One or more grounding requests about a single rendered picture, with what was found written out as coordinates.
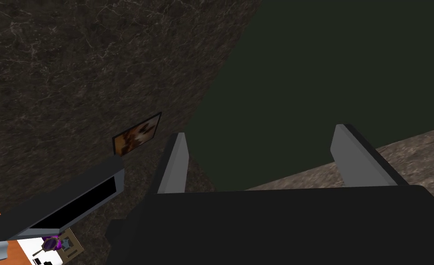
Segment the dark grey monitor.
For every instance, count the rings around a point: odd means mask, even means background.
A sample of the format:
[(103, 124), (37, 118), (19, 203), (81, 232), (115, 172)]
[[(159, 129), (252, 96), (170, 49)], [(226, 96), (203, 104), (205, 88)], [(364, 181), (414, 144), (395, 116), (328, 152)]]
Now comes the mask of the dark grey monitor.
[(0, 215), (0, 242), (59, 234), (124, 190), (125, 167), (114, 155), (83, 174)]

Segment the orange desk with clutter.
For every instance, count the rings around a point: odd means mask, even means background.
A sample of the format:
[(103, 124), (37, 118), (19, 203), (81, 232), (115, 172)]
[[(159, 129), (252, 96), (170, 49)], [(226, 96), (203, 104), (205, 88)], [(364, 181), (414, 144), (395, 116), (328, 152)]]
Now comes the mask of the orange desk with clutter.
[(84, 249), (67, 229), (54, 250), (44, 251), (43, 238), (0, 242), (0, 265), (73, 265)]

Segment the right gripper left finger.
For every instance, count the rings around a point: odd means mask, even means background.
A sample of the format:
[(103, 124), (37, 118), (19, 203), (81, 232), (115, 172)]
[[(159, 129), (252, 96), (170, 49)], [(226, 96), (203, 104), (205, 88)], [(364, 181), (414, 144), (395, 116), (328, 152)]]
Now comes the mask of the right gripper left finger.
[(166, 143), (155, 171), (150, 193), (183, 193), (186, 186), (188, 163), (189, 152), (185, 133), (173, 133)]

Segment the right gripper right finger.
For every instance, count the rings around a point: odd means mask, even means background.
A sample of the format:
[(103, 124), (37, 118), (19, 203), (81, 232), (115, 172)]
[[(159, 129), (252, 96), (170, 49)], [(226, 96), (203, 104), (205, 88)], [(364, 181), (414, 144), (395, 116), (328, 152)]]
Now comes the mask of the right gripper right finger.
[(346, 187), (408, 185), (351, 124), (336, 125), (330, 152)]

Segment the framed brown wall picture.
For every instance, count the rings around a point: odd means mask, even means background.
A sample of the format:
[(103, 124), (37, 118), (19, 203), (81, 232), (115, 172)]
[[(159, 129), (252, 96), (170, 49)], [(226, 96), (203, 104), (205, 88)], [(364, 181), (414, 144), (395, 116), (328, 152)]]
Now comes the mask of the framed brown wall picture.
[(124, 156), (154, 138), (162, 112), (112, 137), (115, 155)]

